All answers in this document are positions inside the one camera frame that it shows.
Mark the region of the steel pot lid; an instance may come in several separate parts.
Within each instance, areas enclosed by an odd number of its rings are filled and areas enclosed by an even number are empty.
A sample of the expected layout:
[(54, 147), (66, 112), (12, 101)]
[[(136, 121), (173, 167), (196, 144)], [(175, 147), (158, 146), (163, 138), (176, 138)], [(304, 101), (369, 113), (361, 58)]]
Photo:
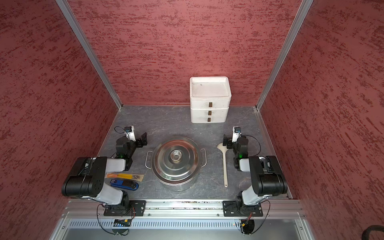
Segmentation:
[(154, 176), (169, 186), (192, 181), (203, 166), (201, 150), (186, 137), (174, 137), (161, 143), (153, 151), (150, 161)]

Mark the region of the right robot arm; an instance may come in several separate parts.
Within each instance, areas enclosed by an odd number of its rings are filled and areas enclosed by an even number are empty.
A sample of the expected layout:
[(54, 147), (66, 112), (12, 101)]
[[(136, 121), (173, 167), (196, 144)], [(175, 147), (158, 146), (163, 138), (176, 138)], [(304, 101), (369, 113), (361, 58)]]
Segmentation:
[(288, 192), (288, 184), (276, 156), (250, 156), (249, 139), (240, 133), (232, 137), (223, 137), (219, 144), (225, 150), (234, 152), (234, 167), (239, 172), (250, 173), (251, 186), (242, 191), (236, 200), (240, 209), (245, 206), (256, 206), (270, 197), (284, 195)]

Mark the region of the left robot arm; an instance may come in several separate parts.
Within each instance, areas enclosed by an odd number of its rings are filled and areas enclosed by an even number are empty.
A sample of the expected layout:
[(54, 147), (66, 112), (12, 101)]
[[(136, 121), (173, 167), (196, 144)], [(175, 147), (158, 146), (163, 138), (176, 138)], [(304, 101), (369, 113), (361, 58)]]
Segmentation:
[(105, 184), (107, 174), (128, 171), (137, 148), (148, 144), (147, 133), (133, 139), (134, 132), (127, 132), (116, 141), (116, 156), (80, 157), (74, 163), (62, 185), (62, 195), (70, 198), (91, 199), (105, 206), (129, 207), (127, 193)]

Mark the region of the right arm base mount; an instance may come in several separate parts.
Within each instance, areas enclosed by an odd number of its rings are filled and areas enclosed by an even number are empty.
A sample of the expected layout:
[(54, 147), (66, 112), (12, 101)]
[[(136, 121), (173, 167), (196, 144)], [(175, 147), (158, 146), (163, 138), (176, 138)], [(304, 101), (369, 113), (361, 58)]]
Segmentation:
[(223, 201), (225, 217), (262, 217), (263, 210), (260, 204), (247, 206), (238, 201)]

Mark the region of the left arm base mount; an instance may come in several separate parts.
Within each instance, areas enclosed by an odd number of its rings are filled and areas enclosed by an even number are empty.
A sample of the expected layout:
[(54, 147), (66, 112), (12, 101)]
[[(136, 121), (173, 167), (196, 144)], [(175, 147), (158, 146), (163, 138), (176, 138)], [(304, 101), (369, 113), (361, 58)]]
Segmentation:
[(106, 206), (104, 210), (105, 217), (142, 217), (146, 208), (146, 201), (133, 200), (127, 205), (120, 203), (119, 205)]

